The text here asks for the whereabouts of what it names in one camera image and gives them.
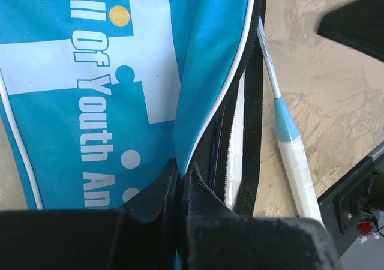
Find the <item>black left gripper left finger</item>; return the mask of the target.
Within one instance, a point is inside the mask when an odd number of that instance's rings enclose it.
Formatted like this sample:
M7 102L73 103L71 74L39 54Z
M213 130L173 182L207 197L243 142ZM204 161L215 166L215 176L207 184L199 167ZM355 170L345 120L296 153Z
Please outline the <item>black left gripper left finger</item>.
M2 269L174 269L178 170L122 206L1 212Z

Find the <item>blue sport racket bag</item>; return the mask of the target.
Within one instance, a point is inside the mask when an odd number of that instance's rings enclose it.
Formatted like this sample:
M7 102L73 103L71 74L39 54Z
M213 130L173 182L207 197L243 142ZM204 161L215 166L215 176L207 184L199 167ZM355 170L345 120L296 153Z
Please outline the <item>blue sport racket bag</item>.
M245 73L242 180L231 211L251 215L265 8L266 0L1 0L1 118L25 211L120 207L173 159L174 269L182 269L184 176L196 163L224 203Z

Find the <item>blue badminton racket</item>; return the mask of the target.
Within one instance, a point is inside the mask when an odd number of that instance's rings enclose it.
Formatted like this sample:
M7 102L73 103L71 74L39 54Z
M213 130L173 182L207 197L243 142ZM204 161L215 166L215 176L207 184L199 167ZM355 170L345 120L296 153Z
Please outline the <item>blue badminton racket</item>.
M232 126L230 129L229 148L227 156L226 177L224 183L224 203L234 210L238 191L242 180L242 152L244 136L244 103L245 103L245 73L239 80L235 99Z
M274 96L275 130L281 159L300 217L323 223L299 128L281 94L262 19L257 37Z

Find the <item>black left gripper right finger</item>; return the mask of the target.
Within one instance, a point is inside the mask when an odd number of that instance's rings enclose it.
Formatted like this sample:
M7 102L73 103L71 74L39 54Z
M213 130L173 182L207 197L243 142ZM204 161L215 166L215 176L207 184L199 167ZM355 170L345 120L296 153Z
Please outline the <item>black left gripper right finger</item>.
M341 269L330 234L310 218L240 217L204 183L184 176L182 269Z

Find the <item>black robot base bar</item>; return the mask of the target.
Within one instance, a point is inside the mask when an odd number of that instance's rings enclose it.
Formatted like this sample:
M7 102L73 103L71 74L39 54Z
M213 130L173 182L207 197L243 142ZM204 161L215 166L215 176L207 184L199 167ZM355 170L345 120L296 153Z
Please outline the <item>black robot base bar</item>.
M318 198L323 223L332 235L345 235L362 217L374 169L382 160L380 143Z

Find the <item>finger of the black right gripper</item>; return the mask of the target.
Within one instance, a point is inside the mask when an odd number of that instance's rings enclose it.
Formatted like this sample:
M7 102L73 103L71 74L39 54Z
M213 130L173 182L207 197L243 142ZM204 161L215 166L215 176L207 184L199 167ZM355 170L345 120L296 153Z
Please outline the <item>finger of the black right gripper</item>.
M327 12L317 34L383 61L383 0L354 0Z

